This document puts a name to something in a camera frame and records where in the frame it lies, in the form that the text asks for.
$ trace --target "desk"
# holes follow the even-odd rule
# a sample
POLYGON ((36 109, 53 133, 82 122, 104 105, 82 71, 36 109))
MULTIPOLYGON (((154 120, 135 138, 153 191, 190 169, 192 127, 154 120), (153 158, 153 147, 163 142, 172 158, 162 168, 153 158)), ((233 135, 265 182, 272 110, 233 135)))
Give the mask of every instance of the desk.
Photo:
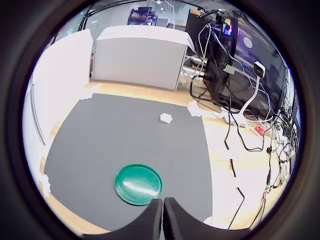
MULTIPOLYGON (((195 95, 202 93, 204 88, 205 85, 202 82, 194 81, 193 93, 195 95)), ((185 86, 179 85, 177 91, 170 91, 127 83, 90 82, 83 89, 83 94, 88 93, 89 95, 90 93, 97 93, 146 99, 185 107, 189 105, 189 102, 193 101, 193 98, 189 94, 188 84, 185 86)), ((74 105, 78 102, 79 98, 74 100, 74 105)), ((199 104, 199 107, 205 110, 214 109, 218 111, 220 109, 209 102, 203 102, 202 104, 199 104)), ((52 130, 50 135, 51 143, 65 118, 59 120, 52 130)), ((238 137, 237 128, 231 126, 227 142, 232 154, 236 156, 233 161, 237 176, 235 181, 228 158, 229 153, 227 153, 224 144, 228 125, 223 119, 203 117, 202 121, 206 135, 212 177, 212 212, 214 215, 212 225, 214 227, 226 227, 229 225, 242 201, 241 195, 235 189, 235 186, 238 186, 245 195, 245 201, 240 208, 231 229, 248 228, 262 204, 262 194, 266 186, 269 171, 270 155, 266 152, 266 149, 270 146, 271 139, 268 136, 265 137, 264 149, 262 152, 247 152, 238 137)), ((240 131, 249 148, 262 145, 262 141, 249 129, 241 128, 240 131)), ((192 136, 190 136, 190 141, 194 141, 194 144, 197 144, 197 141, 192 139, 192 136)), ((47 149, 41 160, 40 172, 42 174, 46 173, 45 164, 51 146, 50 142, 46 145, 47 149)), ((279 172, 278 157, 276 153, 271 154, 270 165, 271 183, 273 184, 279 172)), ((285 189, 285 186, 286 184, 281 184, 278 188, 272 189, 271 192, 267 194, 263 216, 266 216, 275 205, 285 189)), ((62 222, 76 233, 97 234, 108 232, 108 230, 97 227, 66 209, 53 195, 50 194, 49 197, 46 198, 46 201, 57 216, 60 217, 62 222)))

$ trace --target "monitor screen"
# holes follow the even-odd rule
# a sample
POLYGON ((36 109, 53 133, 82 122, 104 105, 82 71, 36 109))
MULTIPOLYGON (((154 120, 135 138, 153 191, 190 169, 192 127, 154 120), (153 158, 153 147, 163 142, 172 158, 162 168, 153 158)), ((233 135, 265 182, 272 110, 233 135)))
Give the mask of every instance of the monitor screen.
POLYGON ((222 23, 222 33, 228 36, 232 35, 232 24, 230 18, 225 18, 222 23))

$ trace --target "black mat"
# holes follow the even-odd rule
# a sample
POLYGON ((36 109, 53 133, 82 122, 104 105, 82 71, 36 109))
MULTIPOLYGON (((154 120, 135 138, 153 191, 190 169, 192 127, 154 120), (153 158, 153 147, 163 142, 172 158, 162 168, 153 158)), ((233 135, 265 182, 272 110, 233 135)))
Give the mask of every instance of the black mat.
POLYGON ((146 164, 162 177, 161 198, 175 197, 204 221, 212 213, 212 180, 202 119, 183 106, 94 94, 80 100, 58 131, 45 164, 51 193, 81 218, 109 231, 134 220, 145 206, 116 193, 116 173, 146 164), (173 117, 167 125, 160 114, 173 117))

